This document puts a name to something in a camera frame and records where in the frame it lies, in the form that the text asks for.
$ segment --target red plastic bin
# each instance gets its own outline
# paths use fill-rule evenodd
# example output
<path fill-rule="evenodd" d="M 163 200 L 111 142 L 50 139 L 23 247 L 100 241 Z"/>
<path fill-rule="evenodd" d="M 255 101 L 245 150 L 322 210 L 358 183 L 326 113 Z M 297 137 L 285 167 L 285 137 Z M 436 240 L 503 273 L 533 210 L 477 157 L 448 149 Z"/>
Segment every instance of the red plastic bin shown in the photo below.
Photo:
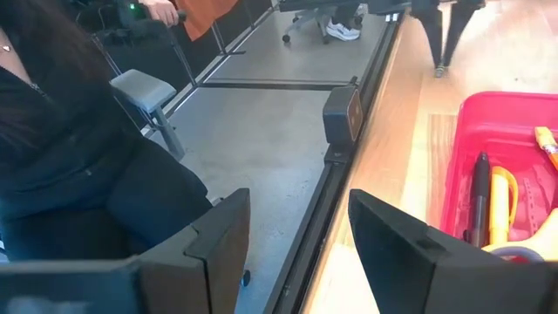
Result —
<path fill-rule="evenodd" d="M 482 92 L 459 111 L 440 229 L 463 238 L 469 228 L 474 163 L 486 152 L 492 166 L 508 169 L 519 185 L 519 202 L 509 240 L 529 238 L 558 206 L 558 172 L 537 146 L 536 126 L 558 134 L 558 95 Z"/>

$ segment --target wooden surface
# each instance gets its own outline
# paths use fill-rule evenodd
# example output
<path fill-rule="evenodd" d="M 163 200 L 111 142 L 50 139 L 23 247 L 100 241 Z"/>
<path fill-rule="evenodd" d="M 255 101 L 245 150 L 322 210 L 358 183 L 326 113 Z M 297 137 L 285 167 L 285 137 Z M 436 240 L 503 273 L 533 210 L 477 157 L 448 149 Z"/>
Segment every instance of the wooden surface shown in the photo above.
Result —
<path fill-rule="evenodd" d="M 425 34 L 407 17 L 303 312 L 378 313 L 350 232 L 351 188 L 439 225 L 461 102 L 483 91 L 558 92 L 557 65 L 556 0 L 489 2 L 467 26 L 444 78 L 433 77 Z"/>

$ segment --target gray armrest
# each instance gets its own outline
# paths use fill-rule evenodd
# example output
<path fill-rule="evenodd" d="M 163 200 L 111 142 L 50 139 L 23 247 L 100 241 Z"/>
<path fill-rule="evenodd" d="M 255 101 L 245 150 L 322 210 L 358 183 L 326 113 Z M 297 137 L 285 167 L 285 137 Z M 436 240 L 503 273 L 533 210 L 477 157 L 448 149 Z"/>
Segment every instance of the gray armrest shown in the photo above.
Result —
<path fill-rule="evenodd" d="M 111 80 L 112 87 L 121 96 L 142 109 L 153 113 L 176 95 L 170 84 L 137 70 L 128 70 Z"/>

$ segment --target hand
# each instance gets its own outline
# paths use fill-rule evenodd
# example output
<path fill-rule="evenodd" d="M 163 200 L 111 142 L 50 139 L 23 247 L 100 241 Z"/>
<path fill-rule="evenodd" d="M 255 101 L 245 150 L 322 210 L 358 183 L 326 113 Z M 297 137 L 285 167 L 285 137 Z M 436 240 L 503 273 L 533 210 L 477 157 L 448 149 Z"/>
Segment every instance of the hand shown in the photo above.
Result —
<path fill-rule="evenodd" d="M 169 0 L 139 0 L 149 9 L 152 19 L 160 20 L 167 26 L 174 26 L 179 22 L 178 12 Z"/>

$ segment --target person's leg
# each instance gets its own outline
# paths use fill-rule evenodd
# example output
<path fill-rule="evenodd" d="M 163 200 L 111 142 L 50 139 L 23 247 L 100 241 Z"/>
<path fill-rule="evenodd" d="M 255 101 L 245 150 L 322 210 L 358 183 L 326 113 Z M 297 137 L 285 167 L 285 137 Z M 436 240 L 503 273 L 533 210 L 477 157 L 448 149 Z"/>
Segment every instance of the person's leg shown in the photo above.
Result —
<path fill-rule="evenodd" d="M 107 208 L 151 248 L 213 206 L 201 180 L 165 149 L 146 140 L 113 189 Z"/>
<path fill-rule="evenodd" d="M 343 41 L 355 40 L 360 36 L 360 30 L 350 27 L 350 21 L 358 10 L 359 3 L 348 3 L 337 7 L 326 31 L 332 37 Z"/>
<path fill-rule="evenodd" d="M 10 261 L 120 259 L 126 232 L 104 209 L 51 210 L 0 222 Z"/>

